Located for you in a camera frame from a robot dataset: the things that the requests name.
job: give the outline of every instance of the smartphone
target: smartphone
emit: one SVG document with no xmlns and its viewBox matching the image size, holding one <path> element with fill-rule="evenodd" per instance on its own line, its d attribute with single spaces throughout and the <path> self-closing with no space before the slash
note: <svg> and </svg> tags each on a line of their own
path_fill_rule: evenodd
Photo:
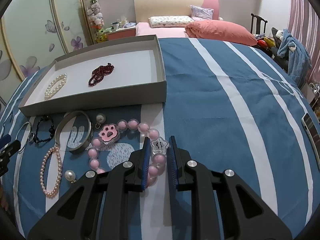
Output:
<svg viewBox="0 0 320 240">
<path fill-rule="evenodd" d="M 315 124 L 313 123 L 310 115 L 306 113 L 302 119 L 301 119 L 302 125 L 304 129 L 307 132 L 307 135 L 309 137 L 309 140 L 311 142 L 313 151 L 315 152 L 316 160 L 318 163 L 318 169 L 320 170 L 320 158 L 319 158 L 319 153 L 320 153 L 320 136 L 318 134 L 318 131 L 316 129 Z"/>
</svg>

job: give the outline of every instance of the cardboard box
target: cardboard box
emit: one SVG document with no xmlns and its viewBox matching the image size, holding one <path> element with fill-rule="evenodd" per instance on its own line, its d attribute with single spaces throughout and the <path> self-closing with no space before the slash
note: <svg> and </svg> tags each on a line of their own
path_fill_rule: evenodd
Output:
<svg viewBox="0 0 320 240">
<path fill-rule="evenodd" d="M 108 63 L 114 65 L 113 72 L 90 87 L 92 71 Z M 48 85 L 62 73 L 68 75 L 66 84 L 52 98 L 44 100 Z M 36 116 L 161 103 L 166 101 L 166 90 L 156 35 L 130 37 L 98 43 L 57 58 L 26 93 L 19 109 L 25 116 Z"/>
</svg>

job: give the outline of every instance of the headboard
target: headboard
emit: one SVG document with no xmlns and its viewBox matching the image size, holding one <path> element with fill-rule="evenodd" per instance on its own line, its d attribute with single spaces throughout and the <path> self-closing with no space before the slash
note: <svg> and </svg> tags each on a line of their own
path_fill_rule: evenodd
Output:
<svg viewBox="0 0 320 240">
<path fill-rule="evenodd" d="M 136 21 L 149 22 L 151 16 L 190 16 L 190 5 L 214 9 L 212 19 L 219 18 L 219 0 L 134 0 Z"/>
</svg>

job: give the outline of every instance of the pink pearl necklace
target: pink pearl necklace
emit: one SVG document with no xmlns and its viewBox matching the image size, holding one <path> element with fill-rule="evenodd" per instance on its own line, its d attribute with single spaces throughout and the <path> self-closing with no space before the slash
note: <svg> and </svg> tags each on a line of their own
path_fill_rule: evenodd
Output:
<svg viewBox="0 0 320 240">
<path fill-rule="evenodd" d="M 45 186 L 44 186 L 44 169 L 45 169 L 45 164 L 47 163 L 48 158 L 50 157 L 50 155 L 52 153 L 56 153 L 57 155 L 57 160 L 58 160 L 58 176 L 57 176 L 57 180 L 56 180 L 56 185 L 53 188 L 53 190 L 51 192 L 47 191 Z M 40 169 L 40 185 L 42 188 L 43 193 L 47 196 L 47 197 L 54 197 L 58 191 L 59 191 L 59 185 L 60 185 L 60 181 L 61 181 L 61 176 L 62 176 L 62 164 L 61 164 L 61 157 L 60 157 L 60 153 L 59 153 L 59 147 L 58 146 L 54 146 L 52 148 L 50 148 L 49 151 L 47 151 L 46 155 L 44 156 L 43 160 L 42 160 L 42 166 Z"/>
<path fill-rule="evenodd" d="M 119 120 L 117 125 L 108 124 L 103 126 L 102 130 L 99 132 L 100 137 L 93 138 L 91 141 L 92 147 L 88 149 L 90 158 L 89 167 L 98 174 L 106 172 L 105 169 L 100 167 L 98 150 L 104 144 L 111 145 L 119 140 L 120 132 L 126 131 L 127 129 L 131 131 L 138 130 L 142 135 L 149 137 L 151 140 L 152 154 L 150 157 L 152 163 L 149 165 L 147 179 L 147 186 L 151 186 L 156 182 L 157 176 L 161 175 L 165 170 L 166 149 L 169 144 L 160 137 L 160 133 L 157 129 L 150 128 L 145 122 L 139 123 L 136 119 L 131 119 L 129 122 L 126 122 L 126 120 Z"/>
</svg>

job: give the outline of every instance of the wooden chair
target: wooden chair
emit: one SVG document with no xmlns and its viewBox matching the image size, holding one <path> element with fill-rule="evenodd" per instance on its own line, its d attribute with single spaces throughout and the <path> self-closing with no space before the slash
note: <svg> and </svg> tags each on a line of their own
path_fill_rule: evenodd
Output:
<svg viewBox="0 0 320 240">
<path fill-rule="evenodd" d="M 251 21 L 251 34 L 252 34 L 252 31 L 253 31 L 253 19 L 254 19 L 254 18 L 257 18 L 256 34 L 260 34 L 261 21 L 264 21 L 264 31 L 263 31 L 263 33 L 266 33 L 266 26 L 267 26 L 268 21 L 266 21 L 265 19 L 261 18 L 261 17 L 258 16 L 258 15 L 254 15 L 253 13 L 251 14 L 251 16 L 252 16 L 252 21 Z"/>
</svg>

